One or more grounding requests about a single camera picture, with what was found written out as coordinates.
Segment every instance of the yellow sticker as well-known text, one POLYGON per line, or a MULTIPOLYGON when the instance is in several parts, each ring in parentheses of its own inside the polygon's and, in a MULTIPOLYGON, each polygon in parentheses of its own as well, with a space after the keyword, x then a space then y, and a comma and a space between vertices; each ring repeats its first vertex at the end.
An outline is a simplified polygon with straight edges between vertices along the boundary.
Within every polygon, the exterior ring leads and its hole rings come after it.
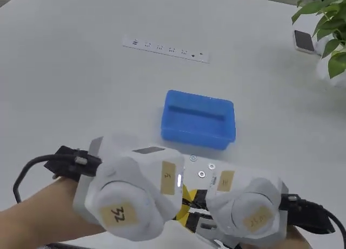
POLYGON ((243 220, 244 226, 251 233, 255 233, 264 227, 273 218, 272 212, 265 206, 260 207, 254 214, 243 220))
POLYGON ((99 212, 106 227, 120 227, 138 223, 136 210, 129 202, 103 207, 99 212))
POLYGON ((163 161, 161 171, 161 194, 175 194, 175 171, 174 163, 163 161))
POLYGON ((217 191, 228 192, 231 190, 234 171, 223 171, 217 185, 217 191))

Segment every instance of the plant pot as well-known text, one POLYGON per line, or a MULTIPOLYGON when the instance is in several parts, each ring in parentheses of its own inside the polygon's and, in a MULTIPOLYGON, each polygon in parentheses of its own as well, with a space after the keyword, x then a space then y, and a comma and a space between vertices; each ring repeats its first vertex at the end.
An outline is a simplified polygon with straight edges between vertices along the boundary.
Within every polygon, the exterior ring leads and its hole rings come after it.
POLYGON ((334 36, 332 34, 327 35, 326 37, 323 37, 319 41, 317 41, 317 37, 315 36, 312 41, 314 43, 315 53, 319 54, 320 56, 324 53, 325 45, 330 41, 334 39, 334 36))
POLYGON ((331 58, 331 54, 325 58, 320 59, 317 64, 317 75, 322 80, 327 81, 334 87, 346 88, 346 72, 341 73, 333 78, 330 78, 328 73, 328 62, 331 58))

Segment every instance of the blue plastic tray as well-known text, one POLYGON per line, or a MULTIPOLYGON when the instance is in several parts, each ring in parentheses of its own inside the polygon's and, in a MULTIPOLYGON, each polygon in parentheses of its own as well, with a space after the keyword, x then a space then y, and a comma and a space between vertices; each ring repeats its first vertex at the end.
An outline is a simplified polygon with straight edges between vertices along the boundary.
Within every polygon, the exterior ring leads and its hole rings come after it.
POLYGON ((170 90, 161 121, 165 140, 224 150, 236 138, 233 103, 170 90))

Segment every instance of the black wire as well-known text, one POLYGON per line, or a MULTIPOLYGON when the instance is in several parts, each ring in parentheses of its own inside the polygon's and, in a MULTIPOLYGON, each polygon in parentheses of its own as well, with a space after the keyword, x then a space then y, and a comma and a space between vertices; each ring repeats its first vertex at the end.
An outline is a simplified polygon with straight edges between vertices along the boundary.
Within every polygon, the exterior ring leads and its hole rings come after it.
POLYGON ((333 215, 330 211, 328 211, 327 209, 325 209, 322 205, 319 205, 317 203, 314 202, 310 202, 310 201, 306 201, 306 200, 302 200, 300 202, 301 205, 312 205, 314 207, 318 207, 319 209, 323 210, 323 212, 337 225, 337 227, 340 229, 341 235, 342 235, 342 239, 343 239, 343 243, 344 243, 344 249, 346 249, 346 230, 345 227, 343 226, 343 224, 340 222, 340 220, 338 220, 338 218, 333 215))
POLYGON ((19 174, 18 178, 15 181, 15 184, 13 185, 13 193, 15 195, 17 203, 22 202, 21 196, 19 194, 19 186, 22 183, 23 179, 27 175, 28 171, 36 164, 50 161, 50 160, 59 160, 59 161, 74 161, 76 158, 75 155, 68 155, 68 154, 50 154, 50 155, 43 155, 37 158, 32 159, 29 161, 24 168, 22 169, 21 173, 19 174))

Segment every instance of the power outlet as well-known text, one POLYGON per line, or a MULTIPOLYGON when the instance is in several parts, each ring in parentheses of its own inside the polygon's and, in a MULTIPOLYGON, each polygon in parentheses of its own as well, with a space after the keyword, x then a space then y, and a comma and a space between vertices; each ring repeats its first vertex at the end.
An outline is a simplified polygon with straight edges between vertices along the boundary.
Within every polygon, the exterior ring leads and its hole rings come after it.
POLYGON ((138 50, 146 50, 152 53, 164 54, 172 57, 185 58, 187 60, 209 63, 209 53, 204 51, 190 51, 172 47, 167 44, 158 44, 152 41, 143 41, 127 36, 123 38, 123 46, 138 50))

